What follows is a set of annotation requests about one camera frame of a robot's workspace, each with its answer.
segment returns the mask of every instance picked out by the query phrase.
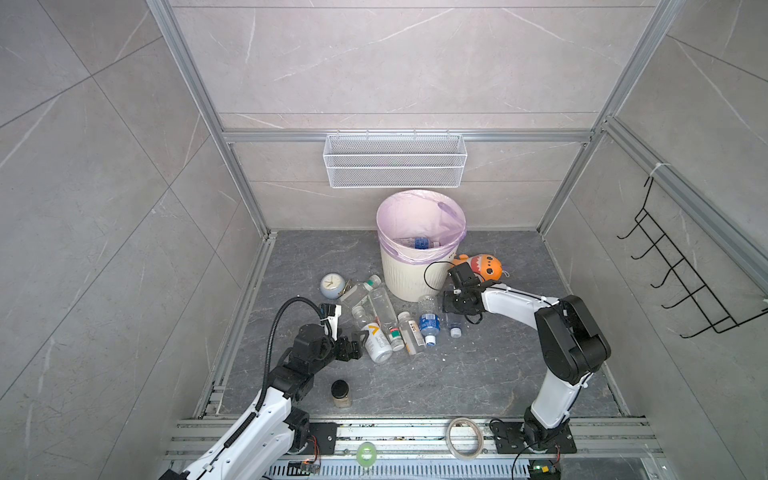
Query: wire basket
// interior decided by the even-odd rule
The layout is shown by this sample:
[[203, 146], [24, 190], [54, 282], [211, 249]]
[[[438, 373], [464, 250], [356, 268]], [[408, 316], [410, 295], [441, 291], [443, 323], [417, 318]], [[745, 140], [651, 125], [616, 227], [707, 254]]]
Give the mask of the wire basket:
[[467, 149], [460, 134], [333, 134], [323, 159], [333, 188], [458, 187]]

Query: black lid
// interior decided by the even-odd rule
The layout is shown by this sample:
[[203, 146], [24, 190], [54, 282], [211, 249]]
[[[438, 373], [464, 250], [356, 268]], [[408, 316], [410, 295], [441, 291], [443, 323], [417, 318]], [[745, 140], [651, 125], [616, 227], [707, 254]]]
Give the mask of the black lid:
[[349, 385], [344, 380], [336, 380], [331, 385], [331, 395], [334, 399], [343, 399], [349, 393]]

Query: stuffed animal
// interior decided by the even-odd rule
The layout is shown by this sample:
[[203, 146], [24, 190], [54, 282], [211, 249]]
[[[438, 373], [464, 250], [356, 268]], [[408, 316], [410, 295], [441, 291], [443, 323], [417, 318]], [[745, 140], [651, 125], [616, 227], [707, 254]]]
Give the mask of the stuffed animal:
[[480, 279], [484, 281], [499, 280], [502, 278], [502, 274], [509, 276], [509, 273], [506, 273], [502, 269], [502, 262], [500, 262], [498, 258], [494, 257], [493, 255], [488, 255], [487, 253], [483, 253], [482, 255], [475, 255], [474, 257], [470, 257], [468, 255], [458, 255], [453, 259], [454, 265], [459, 265], [460, 263], [464, 262], [469, 263], [472, 271], [480, 276]]

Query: wall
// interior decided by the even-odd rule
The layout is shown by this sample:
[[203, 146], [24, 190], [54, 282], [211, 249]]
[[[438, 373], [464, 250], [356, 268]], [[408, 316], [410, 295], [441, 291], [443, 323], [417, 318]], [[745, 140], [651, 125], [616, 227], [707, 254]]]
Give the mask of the wall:
[[260, 239], [144, 2], [0, 18], [0, 478], [146, 478]]
[[[619, 114], [744, 232], [768, 247], [768, 47], [765, 2], [688, 2]], [[610, 139], [598, 148], [547, 235], [574, 293], [583, 296], [614, 351], [608, 364], [637, 415], [647, 415], [680, 478], [768, 478], [768, 316], [731, 331], [683, 339], [707, 324], [634, 225], [647, 174]], [[648, 211], [738, 320], [765, 294], [658, 187]], [[661, 233], [651, 227], [656, 239]], [[679, 258], [662, 240], [673, 261]], [[692, 273], [682, 269], [687, 281]], [[695, 296], [713, 319], [723, 310]]]
[[[171, 3], [231, 129], [591, 128], [654, 5]], [[471, 144], [463, 185], [444, 191], [471, 228], [532, 228], [577, 151], [576, 144]], [[396, 190], [329, 188], [321, 152], [318, 144], [237, 145], [267, 223], [374, 227], [376, 207]]]

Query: trash can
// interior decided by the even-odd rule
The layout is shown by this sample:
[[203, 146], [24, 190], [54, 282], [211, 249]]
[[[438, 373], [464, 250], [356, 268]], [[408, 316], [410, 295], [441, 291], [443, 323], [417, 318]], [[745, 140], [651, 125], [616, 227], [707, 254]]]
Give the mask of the trash can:
[[[376, 212], [384, 266], [384, 281], [393, 295], [415, 302], [436, 294], [447, 276], [458, 244], [467, 234], [461, 207], [449, 197], [430, 190], [407, 190], [388, 197]], [[402, 239], [427, 237], [439, 247], [418, 250]]]

